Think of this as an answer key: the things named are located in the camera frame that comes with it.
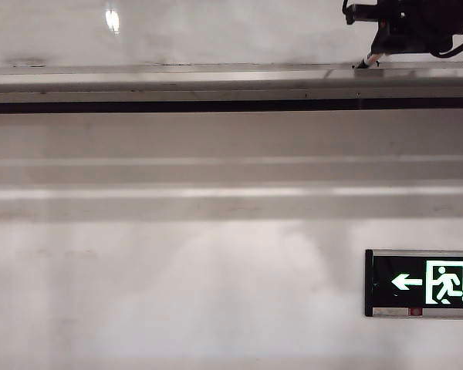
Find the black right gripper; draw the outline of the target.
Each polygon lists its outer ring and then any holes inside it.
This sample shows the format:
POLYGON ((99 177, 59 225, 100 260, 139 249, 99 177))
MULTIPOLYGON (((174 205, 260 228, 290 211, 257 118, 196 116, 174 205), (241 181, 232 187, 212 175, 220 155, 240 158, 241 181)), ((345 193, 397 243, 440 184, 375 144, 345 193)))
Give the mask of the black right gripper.
POLYGON ((441 54, 463 34, 463 1, 346 3, 346 23, 377 23, 372 54, 441 54))

